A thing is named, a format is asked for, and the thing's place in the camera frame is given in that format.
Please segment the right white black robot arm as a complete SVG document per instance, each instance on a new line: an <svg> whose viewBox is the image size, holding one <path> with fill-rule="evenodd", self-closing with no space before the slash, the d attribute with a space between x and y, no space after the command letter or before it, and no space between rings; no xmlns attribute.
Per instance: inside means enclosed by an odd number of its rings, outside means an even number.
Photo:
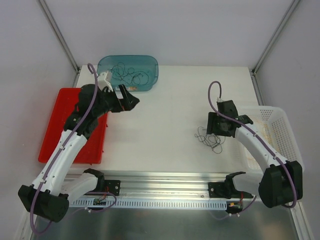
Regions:
<svg viewBox="0 0 320 240"><path fill-rule="evenodd" d="M236 139L256 160L260 172L230 173L215 192L227 199L245 192L259 196L268 208L293 208L303 197L302 165L278 153L259 134L254 121L238 113L232 100L218 99L216 103L217 107L208 113L206 133Z"/></svg>

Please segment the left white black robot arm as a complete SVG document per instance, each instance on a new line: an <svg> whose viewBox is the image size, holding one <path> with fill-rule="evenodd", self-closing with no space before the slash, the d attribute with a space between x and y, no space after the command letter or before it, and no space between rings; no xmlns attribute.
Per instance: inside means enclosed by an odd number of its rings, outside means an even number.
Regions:
<svg viewBox="0 0 320 240"><path fill-rule="evenodd" d="M48 162L30 185L22 185L18 196L30 215L58 223L66 215L69 205L86 193L102 194L105 190L104 174L92 168L64 185L65 177L75 158L90 139L103 115L131 111L140 99L119 85L122 98L107 86L95 84L80 88L78 101L66 119L57 146Z"/></svg>

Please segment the teal plastic tub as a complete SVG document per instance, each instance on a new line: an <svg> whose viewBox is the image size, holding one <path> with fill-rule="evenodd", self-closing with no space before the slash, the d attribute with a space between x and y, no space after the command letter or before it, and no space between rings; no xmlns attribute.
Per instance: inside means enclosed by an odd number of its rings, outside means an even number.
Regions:
<svg viewBox="0 0 320 240"><path fill-rule="evenodd" d="M109 55L97 64L97 73L110 71L110 83L115 91L125 85L128 91L152 89L159 77L158 61L150 55Z"/></svg>

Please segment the red plastic tray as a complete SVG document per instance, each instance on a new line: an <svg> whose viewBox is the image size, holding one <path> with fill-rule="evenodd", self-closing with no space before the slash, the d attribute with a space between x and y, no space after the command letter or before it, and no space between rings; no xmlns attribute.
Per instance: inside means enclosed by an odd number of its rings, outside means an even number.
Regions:
<svg viewBox="0 0 320 240"><path fill-rule="evenodd" d="M80 88L61 88L58 92L50 120L44 135L42 146L38 155L40 163L47 163L55 150L67 118L79 101ZM98 125L89 140L80 150L74 160L74 164L100 164L102 162L103 146L107 128L108 115L98 119Z"/></svg>

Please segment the white perforated plastic basket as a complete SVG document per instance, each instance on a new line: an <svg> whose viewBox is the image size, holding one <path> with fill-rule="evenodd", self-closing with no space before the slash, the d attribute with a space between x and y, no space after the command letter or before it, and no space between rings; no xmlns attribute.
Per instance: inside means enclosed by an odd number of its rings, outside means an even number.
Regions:
<svg viewBox="0 0 320 240"><path fill-rule="evenodd" d="M237 111L239 115L247 115L253 121L252 128L274 148L277 155L285 157L290 162L297 161L305 169L290 122L281 108L242 105L237 108Z"/></svg>

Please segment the aluminium mounting rail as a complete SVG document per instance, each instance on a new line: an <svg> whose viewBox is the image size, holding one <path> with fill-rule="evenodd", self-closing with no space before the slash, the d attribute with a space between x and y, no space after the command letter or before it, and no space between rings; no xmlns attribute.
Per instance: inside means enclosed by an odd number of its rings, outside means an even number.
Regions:
<svg viewBox="0 0 320 240"><path fill-rule="evenodd" d="M83 195L118 196L120 192L116 187L121 182L125 182L124 187L133 192L140 190L148 194L177 194L182 190L199 190L197 181L186 175L127 175L124 178L114 175L106 179L103 172L88 168L72 181L65 181L67 174L66 169L51 173L42 171L31 185L20 187L18 196L27 205L33 199L38 199L46 204L60 203L67 206ZM293 170L281 166L273 165L264 173L234 172L225 179L213 182L202 179L200 183L208 187L208 194L212 198L232 199L240 198L241 195L249 199L259 197L269 208L295 203L301 198L299 176Z"/></svg>

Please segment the left aluminium frame post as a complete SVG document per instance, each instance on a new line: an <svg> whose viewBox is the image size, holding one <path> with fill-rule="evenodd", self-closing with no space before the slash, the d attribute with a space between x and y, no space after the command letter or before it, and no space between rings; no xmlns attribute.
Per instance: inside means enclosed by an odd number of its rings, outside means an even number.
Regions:
<svg viewBox="0 0 320 240"><path fill-rule="evenodd" d="M47 19L48 24L51 27L53 34L57 38L57 40L58 40L63 52L65 53L70 65L72 66L73 70L77 74L80 70L80 67L77 64L68 44L63 36L63 33L61 32L61 30L57 24L57 21L55 20L55 17L52 14L52 11L50 10L50 7L49 7L47 1L46 0L38 0L37 3L39 4L39 7L43 11L45 18Z"/></svg>

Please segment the aluminium frame post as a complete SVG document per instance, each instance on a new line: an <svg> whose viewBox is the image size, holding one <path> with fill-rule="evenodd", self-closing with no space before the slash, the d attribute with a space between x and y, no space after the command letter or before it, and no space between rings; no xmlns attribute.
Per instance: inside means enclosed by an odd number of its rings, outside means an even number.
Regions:
<svg viewBox="0 0 320 240"><path fill-rule="evenodd" d="M63 33L61 32L61 30L57 24L57 21L55 20L55 17L52 14L52 11L50 10L50 7L49 7L47 1L46 0L38 0L37 3L39 4L39 7L43 11L45 18L47 19L48 24L51 27L53 34L57 38L57 40L58 40L63 52L65 53L70 65L72 66L73 70L77 74L80 70L80 67L77 64L68 44L63 36Z"/></svg>
<svg viewBox="0 0 320 240"><path fill-rule="evenodd" d="M267 45L263 49L257 63L252 68L252 75L255 77L261 68L262 64L266 60L267 56L269 55L270 51L272 50L273 46L276 44L277 40L279 39L281 33L285 29L286 25L288 24L289 20L291 19L292 15L296 11L297 7L301 3L301 0L292 0L289 7L285 11L284 15L282 16L280 22L278 23L277 27L275 28L273 34L271 35Z"/></svg>

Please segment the right aluminium frame post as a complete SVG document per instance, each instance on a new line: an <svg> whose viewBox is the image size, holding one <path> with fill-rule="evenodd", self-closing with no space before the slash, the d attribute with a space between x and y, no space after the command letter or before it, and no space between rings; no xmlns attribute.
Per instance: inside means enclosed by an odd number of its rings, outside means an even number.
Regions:
<svg viewBox="0 0 320 240"><path fill-rule="evenodd" d="M267 56L269 55L270 51L272 50L273 46L276 44L277 40L279 39L281 33L285 29L286 25L288 24L289 20L291 19L292 15L296 11L297 7L301 3L301 0L292 0L289 7L285 11L284 15L282 16L280 22L278 23L277 27L275 28L273 34L271 35L267 45L263 49L257 63L252 68L252 75L255 77L261 68L262 64L266 60Z"/></svg>

